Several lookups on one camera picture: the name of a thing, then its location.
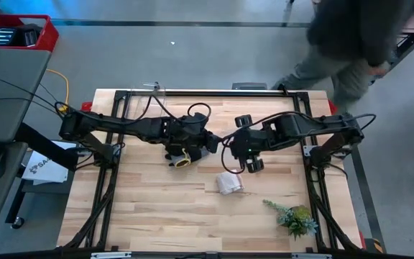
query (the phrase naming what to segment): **succulent plant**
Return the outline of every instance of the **succulent plant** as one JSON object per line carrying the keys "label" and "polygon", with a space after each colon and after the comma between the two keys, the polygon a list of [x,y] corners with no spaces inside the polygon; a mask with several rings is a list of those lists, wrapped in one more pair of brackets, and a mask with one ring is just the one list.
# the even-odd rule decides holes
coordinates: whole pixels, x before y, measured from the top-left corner
{"label": "succulent plant", "polygon": [[311,219],[311,211],[303,205],[287,208],[272,201],[263,200],[263,203],[278,212],[277,223],[288,227],[288,234],[296,237],[314,235],[318,225]]}

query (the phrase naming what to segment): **dark jacket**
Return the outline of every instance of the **dark jacket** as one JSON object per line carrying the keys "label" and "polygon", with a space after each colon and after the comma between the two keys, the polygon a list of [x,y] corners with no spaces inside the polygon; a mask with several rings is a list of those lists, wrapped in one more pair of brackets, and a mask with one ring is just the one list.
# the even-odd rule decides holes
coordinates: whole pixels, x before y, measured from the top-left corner
{"label": "dark jacket", "polygon": [[414,0],[322,0],[308,40],[327,57],[379,66],[413,11]]}

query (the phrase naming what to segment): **wooden tabletop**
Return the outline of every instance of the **wooden tabletop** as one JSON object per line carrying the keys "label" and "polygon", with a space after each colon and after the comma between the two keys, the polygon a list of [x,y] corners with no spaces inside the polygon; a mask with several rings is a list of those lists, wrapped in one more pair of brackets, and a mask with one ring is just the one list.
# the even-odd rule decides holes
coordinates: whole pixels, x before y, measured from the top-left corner
{"label": "wooden tabletop", "polygon": [[[110,114],[115,90],[98,89],[93,100],[94,112]],[[330,114],[326,93],[309,91],[313,116]],[[147,97],[133,96],[129,118],[141,114]],[[281,97],[165,97],[165,106],[175,116],[186,115],[187,108],[205,102],[212,108],[206,129],[218,136],[236,130],[234,117],[251,114],[257,121],[276,112],[292,111],[293,101]],[[206,108],[195,108],[203,112]],[[148,117],[165,116],[152,102]],[[101,141],[105,132],[94,132]],[[319,136],[319,144],[329,136]],[[171,168],[164,158],[162,145],[150,145],[135,137],[124,138],[117,187],[106,246],[133,251],[236,251],[236,252],[304,252],[316,248],[315,237],[297,238],[288,229],[278,227],[276,212],[262,204],[263,199],[284,206],[309,207],[300,146],[275,152],[263,152],[265,169],[260,173],[243,173],[244,191],[222,196],[216,175],[224,172],[220,152],[186,167]],[[238,162],[226,151],[226,165],[237,168]],[[340,161],[334,161],[342,167]],[[75,173],[68,198],[58,245],[70,241],[91,213],[98,168],[90,166]],[[346,177],[329,168],[325,177],[333,217],[354,244],[360,246],[354,209]],[[323,217],[321,230],[328,245]],[[96,228],[98,239],[101,228]]]}

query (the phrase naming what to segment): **red container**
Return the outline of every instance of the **red container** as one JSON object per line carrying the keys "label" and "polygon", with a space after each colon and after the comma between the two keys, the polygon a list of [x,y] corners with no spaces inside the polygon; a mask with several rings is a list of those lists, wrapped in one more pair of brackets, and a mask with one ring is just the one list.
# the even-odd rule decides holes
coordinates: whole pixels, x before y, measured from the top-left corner
{"label": "red container", "polygon": [[42,28],[40,37],[36,45],[32,47],[13,47],[1,46],[1,48],[11,48],[20,50],[49,50],[52,52],[58,39],[58,31],[50,21],[48,15],[20,15],[20,14],[0,14],[0,27],[17,27],[24,23],[21,19],[44,19],[45,25]]}

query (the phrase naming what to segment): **gray floor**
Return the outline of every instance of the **gray floor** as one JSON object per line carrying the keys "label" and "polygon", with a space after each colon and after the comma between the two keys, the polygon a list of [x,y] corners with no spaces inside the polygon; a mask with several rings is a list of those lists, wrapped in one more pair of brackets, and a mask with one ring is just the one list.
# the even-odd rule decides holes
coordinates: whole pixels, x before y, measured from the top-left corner
{"label": "gray floor", "polygon": [[[215,22],[309,22],[313,13],[309,0],[296,0],[291,12],[281,0],[2,0],[1,8],[52,18]],[[298,28],[57,29],[60,39],[49,68],[70,79],[70,103],[76,107],[91,101],[96,88],[138,88],[153,81],[167,88],[228,89],[240,81],[270,85],[289,73],[308,49],[305,30]],[[61,78],[46,73],[42,83],[58,99],[64,98]],[[329,80],[315,88],[332,91]],[[49,98],[41,88],[38,94]],[[352,109],[353,114],[365,112],[378,114],[359,149],[387,251],[414,255],[414,52]],[[32,105],[26,123],[58,139],[60,120],[53,114]],[[359,227],[368,237],[349,159],[346,169]],[[20,230],[3,223],[6,203],[0,218],[0,253],[54,247],[65,203],[64,196],[28,196],[21,212],[27,223]]]}

